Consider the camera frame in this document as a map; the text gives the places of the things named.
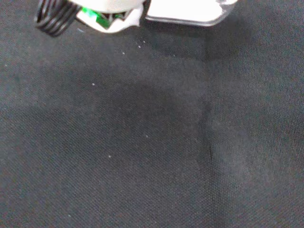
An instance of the black coiled spring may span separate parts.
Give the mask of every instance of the black coiled spring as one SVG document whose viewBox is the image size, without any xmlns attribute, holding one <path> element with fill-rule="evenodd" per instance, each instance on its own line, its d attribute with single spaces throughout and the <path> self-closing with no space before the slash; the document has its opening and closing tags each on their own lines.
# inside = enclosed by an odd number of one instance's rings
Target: black coiled spring
<svg viewBox="0 0 304 228">
<path fill-rule="evenodd" d="M 40 0 L 34 22 L 38 29 L 56 37 L 72 24 L 80 10 L 81 6 L 67 0 Z"/>
</svg>

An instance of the translucent plastic piece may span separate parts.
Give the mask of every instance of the translucent plastic piece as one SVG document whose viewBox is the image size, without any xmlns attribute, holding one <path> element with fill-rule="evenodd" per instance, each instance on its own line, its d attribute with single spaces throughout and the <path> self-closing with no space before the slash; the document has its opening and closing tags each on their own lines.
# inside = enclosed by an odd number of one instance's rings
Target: translucent plastic piece
<svg viewBox="0 0 304 228">
<path fill-rule="evenodd" d="M 238 0 L 151 0 L 148 20 L 212 26 L 233 10 Z"/>
</svg>

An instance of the white plastic part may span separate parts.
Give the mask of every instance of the white plastic part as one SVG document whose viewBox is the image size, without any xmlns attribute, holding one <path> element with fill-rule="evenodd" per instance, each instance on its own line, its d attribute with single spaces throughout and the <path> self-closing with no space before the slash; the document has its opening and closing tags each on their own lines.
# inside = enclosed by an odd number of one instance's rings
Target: white plastic part
<svg viewBox="0 0 304 228">
<path fill-rule="evenodd" d="M 124 30 L 130 26 L 139 26 L 140 18 L 143 14 L 143 5 L 141 4 L 137 8 L 133 9 L 125 20 L 119 18 L 115 19 L 108 29 L 105 29 L 98 24 L 93 18 L 89 17 L 84 12 L 80 11 L 77 14 L 78 19 L 87 24 L 88 26 L 104 33 L 116 33 Z"/>
<path fill-rule="evenodd" d="M 102 13 L 121 13 L 137 8 L 145 0 L 70 0 L 78 5 Z"/>
<path fill-rule="evenodd" d="M 149 20 L 212 26 L 221 22 L 238 0 L 152 0 Z"/>
</svg>

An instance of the black fabric surface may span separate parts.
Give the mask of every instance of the black fabric surface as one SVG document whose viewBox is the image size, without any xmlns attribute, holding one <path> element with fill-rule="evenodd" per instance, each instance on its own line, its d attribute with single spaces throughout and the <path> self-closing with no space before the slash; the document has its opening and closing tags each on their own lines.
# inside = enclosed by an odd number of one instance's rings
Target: black fabric surface
<svg viewBox="0 0 304 228">
<path fill-rule="evenodd" d="M 303 1 L 56 39 L 36 5 L 0 2 L 0 227 L 304 227 Z"/>
</svg>

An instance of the robot part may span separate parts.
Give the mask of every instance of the robot part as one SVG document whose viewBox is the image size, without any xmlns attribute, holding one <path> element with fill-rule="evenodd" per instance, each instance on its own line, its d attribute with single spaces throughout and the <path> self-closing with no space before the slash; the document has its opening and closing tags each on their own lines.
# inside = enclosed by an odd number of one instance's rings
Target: robot part
<svg viewBox="0 0 304 228">
<path fill-rule="evenodd" d="M 238 0 L 150 0 L 147 20 L 195 26 L 221 22 Z M 40 0 L 36 27 L 58 36 L 77 18 L 103 32 L 139 26 L 144 0 Z"/>
</svg>

